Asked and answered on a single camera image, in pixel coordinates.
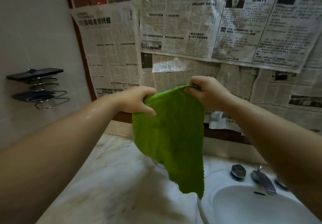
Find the chrome faucet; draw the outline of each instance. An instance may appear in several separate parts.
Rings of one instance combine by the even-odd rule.
[[[261,172],[262,165],[258,168],[258,170],[253,170],[251,173],[251,177],[253,181],[256,183],[259,183],[263,186],[265,189],[265,192],[268,195],[275,195],[276,194],[276,189],[272,183],[272,181],[266,176],[264,173]]]

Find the sink basin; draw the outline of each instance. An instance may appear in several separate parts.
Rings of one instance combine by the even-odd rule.
[[[229,170],[205,179],[204,196],[198,200],[205,224],[322,224],[292,193],[275,186],[275,196],[266,194],[252,181],[251,171],[242,182],[235,181]]]

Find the towel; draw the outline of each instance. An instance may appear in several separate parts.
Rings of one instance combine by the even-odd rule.
[[[195,192],[201,199],[204,107],[183,91],[188,86],[145,98],[144,104],[153,108],[156,116],[133,114],[132,127],[137,148],[163,164],[182,193]]]

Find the marble countertop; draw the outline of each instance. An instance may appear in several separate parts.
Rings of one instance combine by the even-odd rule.
[[[205,156],[205,176],[232,164],[233,160]],[[104,133],[70,184],[37,222],[56,223],[203,222],[195,193],[182,194],[166,170],[144,156],[132,140]]]

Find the phone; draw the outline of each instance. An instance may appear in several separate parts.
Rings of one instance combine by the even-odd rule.
[[[44,76],[49,75],[56,75],[58,73],[63,72],[62,69],[55,69],[55,68],[47,68],[43,70],[35,70],[35,69],[29,69],[27,72],[14,74],[14,75],[7,75],[7,79],[14,80],[14,81],[26,81],[30,79],[35,78],[41,78]]]

